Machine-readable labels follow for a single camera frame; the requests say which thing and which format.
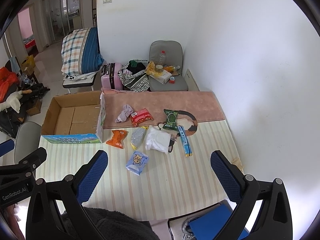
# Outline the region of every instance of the glass sliding door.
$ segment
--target glass sliding door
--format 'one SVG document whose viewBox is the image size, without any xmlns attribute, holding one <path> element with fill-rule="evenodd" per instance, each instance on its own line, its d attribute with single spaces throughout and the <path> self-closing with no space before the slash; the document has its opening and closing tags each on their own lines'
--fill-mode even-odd
<svg viewBox="0 0 320 240">
<path fill-rule="evenodd" d="M 50 16 L 52 22 L 53 34 L 56 41 L 65 37 L 62 24 L 61 2 L 60 0 L 49 0 Z"/>
<path fill-rule="evenodd" d="M 61 2 L 61 12 L 62 12 L 62 23 L 63 28 L 65 30 L 65 35 L 70 33 L 70 25 L 68 20 L 68 7 L 67 7 L 67 0 L 60 0 Z"/>
<path fill-rule="evenodd" d="M 71 31 L 82 29 L 80 0 L 68 0 L 67 4 Z"/>
<path fill-rule="evenodd" d="M 43 0 L 43 8 L 51 43 L 82 29 L 80 0 Z"/>
</svg>

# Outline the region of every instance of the pink wall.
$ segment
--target pink wall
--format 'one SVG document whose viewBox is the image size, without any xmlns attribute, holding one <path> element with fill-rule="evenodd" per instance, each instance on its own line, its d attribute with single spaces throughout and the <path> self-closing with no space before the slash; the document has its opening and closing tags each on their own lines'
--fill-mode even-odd
<svg viewBox="0 0 320 240">
<path fill-rule="evenodd" d="M 19 12 L 18 18 L 22 37 L 26 39 L 33 34 L 30 22 L 29 8 Z"/>
</svg>

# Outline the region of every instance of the cardboard box on floor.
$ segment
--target cardboard box on floor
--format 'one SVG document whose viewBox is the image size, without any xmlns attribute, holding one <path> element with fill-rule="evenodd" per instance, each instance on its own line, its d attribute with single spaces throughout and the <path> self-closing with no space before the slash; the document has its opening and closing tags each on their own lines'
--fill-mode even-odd
<svg viewBox="0 0 320 240">
<path fill-rule="evenodd" d="M 39 98 L 33 103 L 28 106 L 27 114 L 30 116 L 40 114 L 41 113 L 41 106 L 42 102 Z"/>
<path fill-rule="evenodd" d="M 105 105 L 101 91 L 56 96 L 41 135 L 51 143 L 102 143 Z"/>
</svg>

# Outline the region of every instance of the folded quilt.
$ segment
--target folded quilt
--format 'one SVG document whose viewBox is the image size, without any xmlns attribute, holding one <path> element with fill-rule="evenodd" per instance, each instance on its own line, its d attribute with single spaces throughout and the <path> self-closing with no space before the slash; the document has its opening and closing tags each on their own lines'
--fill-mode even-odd
<svg viewBox="0 0 320 240">
<path fill-rule="evenodd" d="M 98 29 L 74 30 L 62 43 L 63 75 L 97 72 L 103 63 L 99 52 Z"/>
</svg>

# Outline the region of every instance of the white plastic bag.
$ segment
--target white plastic bag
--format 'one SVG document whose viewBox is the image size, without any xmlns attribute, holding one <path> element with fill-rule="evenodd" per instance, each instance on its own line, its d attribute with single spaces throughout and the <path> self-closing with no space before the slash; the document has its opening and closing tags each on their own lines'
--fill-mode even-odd
<svg viewBox="0 0 320 240">
<path fill-rule="evenodd" d="M 160 131 L 150 125 L 146 135 L 146 150 L 154 149 L 168 154 L 170 138 L 169 133 Z"/>
</svg>

